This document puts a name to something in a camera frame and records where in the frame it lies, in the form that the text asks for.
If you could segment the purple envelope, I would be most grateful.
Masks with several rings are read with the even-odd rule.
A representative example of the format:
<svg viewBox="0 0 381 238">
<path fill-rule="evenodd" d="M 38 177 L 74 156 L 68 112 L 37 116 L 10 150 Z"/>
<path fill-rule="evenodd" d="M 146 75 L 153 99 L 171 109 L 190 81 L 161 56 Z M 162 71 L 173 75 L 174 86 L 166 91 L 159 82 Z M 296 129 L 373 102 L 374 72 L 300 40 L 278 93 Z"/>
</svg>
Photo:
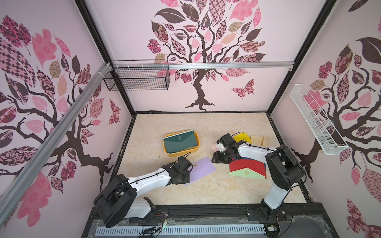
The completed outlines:
<svg viewBox="0 0 381 238">
<path fill-rule="evenodd" d="M 190 182 L 186 186 L 212 174 L 216 171 L 215 166 L 213 165 L 209 157 L 205 157 L 193 163 L 193 169 L 190 172 Z"/>
</svg>

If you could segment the light green envelope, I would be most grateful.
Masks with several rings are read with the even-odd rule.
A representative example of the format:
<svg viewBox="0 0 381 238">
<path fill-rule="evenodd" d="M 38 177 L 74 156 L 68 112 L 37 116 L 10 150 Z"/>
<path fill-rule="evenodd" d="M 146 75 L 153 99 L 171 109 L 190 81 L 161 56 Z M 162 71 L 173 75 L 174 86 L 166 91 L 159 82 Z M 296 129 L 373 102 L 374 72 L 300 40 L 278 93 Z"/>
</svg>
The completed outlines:
<svg viewBox="0 0 381 238">
<path fill-rule="evenodd" d="M 240 170 L 235 170 L 228 173 L 229 176 L 234 177 L 243 177 L 243 178 L 251 178 L 251 179 L 266 179 L 265 175 L 262 175 L 250 168 L 243 168 Z"/>
</svg>

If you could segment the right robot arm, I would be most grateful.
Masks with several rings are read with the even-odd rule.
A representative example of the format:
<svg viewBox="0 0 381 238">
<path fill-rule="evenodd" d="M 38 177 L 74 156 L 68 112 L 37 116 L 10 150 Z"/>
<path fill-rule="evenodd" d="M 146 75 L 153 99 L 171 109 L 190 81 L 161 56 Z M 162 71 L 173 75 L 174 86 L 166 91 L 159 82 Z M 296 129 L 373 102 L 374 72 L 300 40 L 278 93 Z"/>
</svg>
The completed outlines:
<svg viewBox="0 0 381 238">
<path fill-rule="evenodd" d="M 271 220 L 279 212 L 281 205 L 298 181 L 306 175 L 303 167 L 296 160 L 287 146 L 268 148 L 249 144 L 241 140 L 237 142 L 230 134 L 219 138 L 212 157 L 214 164 L 231 164 L 234 161 L 251 159 L 261 162 L 269 169 L 273 185 L 261 201 L 257 214 L 264 220 Z"/>
</svg>

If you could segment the red envelope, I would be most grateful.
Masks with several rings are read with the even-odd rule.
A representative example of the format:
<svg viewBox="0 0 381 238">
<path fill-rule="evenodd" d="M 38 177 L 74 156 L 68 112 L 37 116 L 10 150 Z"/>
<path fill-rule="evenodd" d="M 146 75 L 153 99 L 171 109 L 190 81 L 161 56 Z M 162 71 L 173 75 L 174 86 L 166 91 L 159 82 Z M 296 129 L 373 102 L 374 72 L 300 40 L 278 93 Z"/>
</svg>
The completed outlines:
<svg viewBox="0 0 381 238">
<path fill-rule="evenodd" d="M 230 172 L 235 170 L 240 170 L 243 168 L 250 168 L 267 177 L 266 165 L 263 162 L 260 162 L 254 159 L 243 158 L 240 160 L 233 161 L 232 163 L 229 164 Z"/>
</svg>

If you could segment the dark green envelope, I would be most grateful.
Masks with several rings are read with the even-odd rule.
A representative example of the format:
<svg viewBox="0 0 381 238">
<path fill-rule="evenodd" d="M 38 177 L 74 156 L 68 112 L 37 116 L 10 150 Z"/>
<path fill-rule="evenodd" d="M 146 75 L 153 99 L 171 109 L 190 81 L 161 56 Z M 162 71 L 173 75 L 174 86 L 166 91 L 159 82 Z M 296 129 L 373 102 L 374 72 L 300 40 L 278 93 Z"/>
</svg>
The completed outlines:
<svg viewBox="0 0 381 238">
<path fill-rule="evenodd" d="M 192 149 L 198 146 L 194 130 L 178 132 L 163 138 L 164 148 L 168 154 Z"/>
</svg>

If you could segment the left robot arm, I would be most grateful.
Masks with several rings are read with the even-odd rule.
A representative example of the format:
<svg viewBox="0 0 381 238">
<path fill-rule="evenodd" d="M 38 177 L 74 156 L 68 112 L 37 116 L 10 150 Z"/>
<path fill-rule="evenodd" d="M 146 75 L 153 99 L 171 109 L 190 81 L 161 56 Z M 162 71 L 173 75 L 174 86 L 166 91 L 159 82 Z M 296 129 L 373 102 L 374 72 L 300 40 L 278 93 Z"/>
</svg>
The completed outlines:
<svg viewBox="0 0 381 238">
<path fill-rule="evenodd" d="M 112 228 L 124 219 L 145 220 L 156 207 L 149 198 L 142 196 L 157 188 L 190 183 L 192 170 L 193 164 L 185 156 L 180 156 L 142 176 L 117 175 L 94 199 L 95 211 L 106 228 Z"/>
</svg>

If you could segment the pink envelope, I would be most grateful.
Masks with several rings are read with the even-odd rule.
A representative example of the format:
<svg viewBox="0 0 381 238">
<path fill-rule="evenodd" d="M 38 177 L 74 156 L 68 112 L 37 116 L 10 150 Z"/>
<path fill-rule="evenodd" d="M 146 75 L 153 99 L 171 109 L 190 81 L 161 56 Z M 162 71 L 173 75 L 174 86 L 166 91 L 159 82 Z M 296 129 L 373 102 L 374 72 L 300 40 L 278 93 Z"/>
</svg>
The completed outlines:
<svg viewBox="0 0 381 238">
<path fill-rule="evenodd" d="M 216 145 L 212 145 L 212 150 L 213 150 L 214 152 L 216 152 L 216 151 L 218 151 L 219 149 L 216 147 Z"/>
</svg>

